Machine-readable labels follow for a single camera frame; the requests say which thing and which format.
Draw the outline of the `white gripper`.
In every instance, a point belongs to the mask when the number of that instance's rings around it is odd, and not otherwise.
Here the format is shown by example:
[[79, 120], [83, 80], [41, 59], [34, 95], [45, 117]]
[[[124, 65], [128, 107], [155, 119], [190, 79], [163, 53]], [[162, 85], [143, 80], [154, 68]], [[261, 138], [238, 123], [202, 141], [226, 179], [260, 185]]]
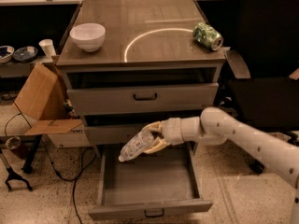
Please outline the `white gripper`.
[[156, 137], [147, 144], [144, 150], [145, 154], [156, 153], [169, 145], [178, 145], [182, 143], [181, 119], [171, 118], [163, 121], [155, 121], [144, 127], [152, 133], [161, 133], [164, 138]]

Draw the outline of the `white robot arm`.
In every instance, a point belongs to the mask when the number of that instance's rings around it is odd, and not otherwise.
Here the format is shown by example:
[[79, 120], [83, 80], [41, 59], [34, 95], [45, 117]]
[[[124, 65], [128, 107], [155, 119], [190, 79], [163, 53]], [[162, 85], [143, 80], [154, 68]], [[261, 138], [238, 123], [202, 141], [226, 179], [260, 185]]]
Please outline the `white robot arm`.
[[217, 107], [204, 109], [199, 117], [155, 121], [144, 129], [162, 136], [147, 153], [189, 141], [212, 146], [233, 141], [296, 189], [290, 224], [299, 224], [299, 147], [242, 123]]

